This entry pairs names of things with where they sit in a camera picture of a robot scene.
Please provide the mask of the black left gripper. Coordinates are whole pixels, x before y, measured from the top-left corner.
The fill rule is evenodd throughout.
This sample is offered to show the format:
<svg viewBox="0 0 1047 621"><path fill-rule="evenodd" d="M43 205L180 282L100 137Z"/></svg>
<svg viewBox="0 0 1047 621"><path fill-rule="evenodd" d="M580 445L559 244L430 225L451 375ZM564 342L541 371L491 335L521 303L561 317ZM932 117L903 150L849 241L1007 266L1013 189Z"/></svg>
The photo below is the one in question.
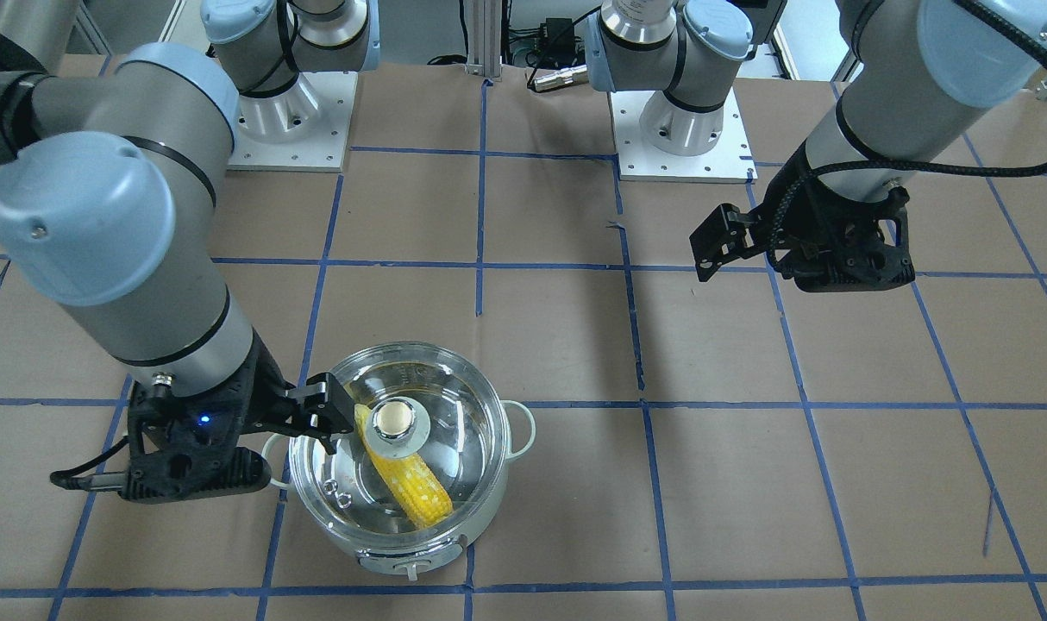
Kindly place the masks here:
<svg viewBox="0 0 1047 621"><path fill-rule="evenodd" d="M802 145L768 182L761 204L741 212L717 205L690 235L696 275L705 283L721 264L768 250L768 236L780 231L780 275L806 293L887 291L909 285L915 270L909 252L906 188L879 191L878 202L839 196L820 179L797 188L782 224L773 219L787 188L811 170Z"/></svg>

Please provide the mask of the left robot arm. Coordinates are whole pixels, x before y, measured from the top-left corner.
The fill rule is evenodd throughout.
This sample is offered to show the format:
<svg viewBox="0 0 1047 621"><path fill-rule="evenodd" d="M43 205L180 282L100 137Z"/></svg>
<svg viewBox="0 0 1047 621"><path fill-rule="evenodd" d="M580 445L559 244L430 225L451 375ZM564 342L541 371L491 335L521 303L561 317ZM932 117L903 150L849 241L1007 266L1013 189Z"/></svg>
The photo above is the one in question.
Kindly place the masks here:
<svg viewBox="0 0 1047 621"><path fill-rule="evenodd" d="M840 1L862 70L747 213L721 204L690 236L698 279L763 253L807 293L878 292L915 279L906 181L916 172L1035 177L1035 167L935 158L1047 71L1047 1ZM744 1L604 1L586 18L596 91L649 91L641 121L662 152L708 152L755 51Z"/></svg>

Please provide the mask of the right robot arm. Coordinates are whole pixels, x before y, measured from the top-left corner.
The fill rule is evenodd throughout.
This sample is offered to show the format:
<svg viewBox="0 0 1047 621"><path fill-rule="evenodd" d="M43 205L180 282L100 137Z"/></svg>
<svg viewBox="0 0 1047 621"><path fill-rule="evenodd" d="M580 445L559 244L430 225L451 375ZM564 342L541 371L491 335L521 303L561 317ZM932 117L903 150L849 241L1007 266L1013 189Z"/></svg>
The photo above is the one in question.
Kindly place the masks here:
<svg viewBox="0 0 1047 621"><path fill-rule="evenodd" d="M112 448L49 480L161 504L271 483L244 434L335 453L357 431L334 374L279 363L207 250L237 138L303 136L304 75L378 64L373 1L204 1L215 48L135 48L107 77L57 75L82 4L0 1L0 244L132 376Z"/></svg>

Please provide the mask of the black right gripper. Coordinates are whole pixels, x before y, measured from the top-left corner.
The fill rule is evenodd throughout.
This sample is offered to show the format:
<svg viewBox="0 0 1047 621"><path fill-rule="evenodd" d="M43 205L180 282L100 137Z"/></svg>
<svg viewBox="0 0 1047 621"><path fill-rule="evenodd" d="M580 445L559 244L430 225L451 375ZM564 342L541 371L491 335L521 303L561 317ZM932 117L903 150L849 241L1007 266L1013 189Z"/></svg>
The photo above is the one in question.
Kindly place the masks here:
<svg viewBox="0 0 1047 621"><path fill-rule="evenodd" d="M354 399L333 373L305 386L284 379L279 363L253 336L247 358L207 392L180 396L168 373L151 386L134 382L127 431L104 453L51 474L62 490L114 492L132 503L211 500L264 490L271 464L240 444L244 434L309 436L335 454L338 434L354 431Z"/></svg>

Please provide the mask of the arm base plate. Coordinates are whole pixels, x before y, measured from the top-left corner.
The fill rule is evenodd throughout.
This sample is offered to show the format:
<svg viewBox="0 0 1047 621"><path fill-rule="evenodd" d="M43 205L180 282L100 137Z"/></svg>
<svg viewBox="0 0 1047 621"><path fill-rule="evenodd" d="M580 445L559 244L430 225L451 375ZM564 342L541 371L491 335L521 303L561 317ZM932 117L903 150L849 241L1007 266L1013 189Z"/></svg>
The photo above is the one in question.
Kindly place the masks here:
<svg viewBox="0 0 1047 621"><path fill-rule="evenodd" d="M721 109L677 109L661 91L609 95L619 178L627 181L743 184L757 178L739 103L729 91Z"/></svg>
<svg viewBox="0 0 1047 621"><path fill-rule="evenodd" d="M302 73L268 98L241 96L232 172L341 173L359 73Z"/></svg>

